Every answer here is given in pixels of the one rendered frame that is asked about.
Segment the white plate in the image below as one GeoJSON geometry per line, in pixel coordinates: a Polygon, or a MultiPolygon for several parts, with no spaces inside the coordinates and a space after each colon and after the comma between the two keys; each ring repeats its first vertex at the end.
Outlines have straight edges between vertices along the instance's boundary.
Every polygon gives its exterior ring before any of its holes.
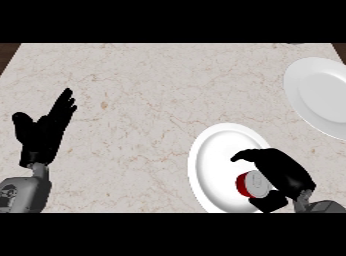
{"type": "Polygon", "coordinates": [[[283,73],[283,91],[310,126],[346,140],[346,65],[319,57],[298,59],[283,73]]]}
{"type": "Polygon", "coordinates": [[[187,178],[208,213],[260,213],[234,185],[236,177],[257,167],[252,162],[231,162],[230,158],[242,150],[264,148],[268,144],[262,137],[234,123],[215,124],[198,135],[187,157],[187,178]]]}

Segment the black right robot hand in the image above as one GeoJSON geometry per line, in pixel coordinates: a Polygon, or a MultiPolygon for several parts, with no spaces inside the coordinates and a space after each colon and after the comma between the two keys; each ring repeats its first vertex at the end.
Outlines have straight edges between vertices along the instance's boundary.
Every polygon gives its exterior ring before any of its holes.
{"type": "Polygon", "coordinates": [[[249,198],[248,202],[262,212],[270,213],[288,204],[288,198],[307,201],[316,184],[299,163],[277,149],[246,149],[230,158],[231,162],[245,160],[252,162],[257,170],[270,182],[270,190],[262,198],[249,198]]]}

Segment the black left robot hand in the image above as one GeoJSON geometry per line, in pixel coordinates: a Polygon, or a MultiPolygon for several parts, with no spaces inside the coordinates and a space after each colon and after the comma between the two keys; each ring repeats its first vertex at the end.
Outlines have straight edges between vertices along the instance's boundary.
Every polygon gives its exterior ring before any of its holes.
{"type": "Polygon", "coordinates": [[[76,110],[72,90],[66,88],[45,115],[37,121],[23,113],[11,115],[14,137],[22,144],[19,166],[28,168],[31,164],[48,165],[56,157],[63,132],[76,110]]]}

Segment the red can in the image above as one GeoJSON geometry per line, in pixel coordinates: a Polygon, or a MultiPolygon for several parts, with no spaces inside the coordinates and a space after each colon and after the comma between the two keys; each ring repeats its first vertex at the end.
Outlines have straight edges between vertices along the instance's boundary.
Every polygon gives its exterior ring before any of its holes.
{"type": "Polygon", "coordinates": [[[262,198],[267,196],[271,185],[262,174],[257,170],[242,173],[234,181],[239,194],[248,198],[262,198]]]}

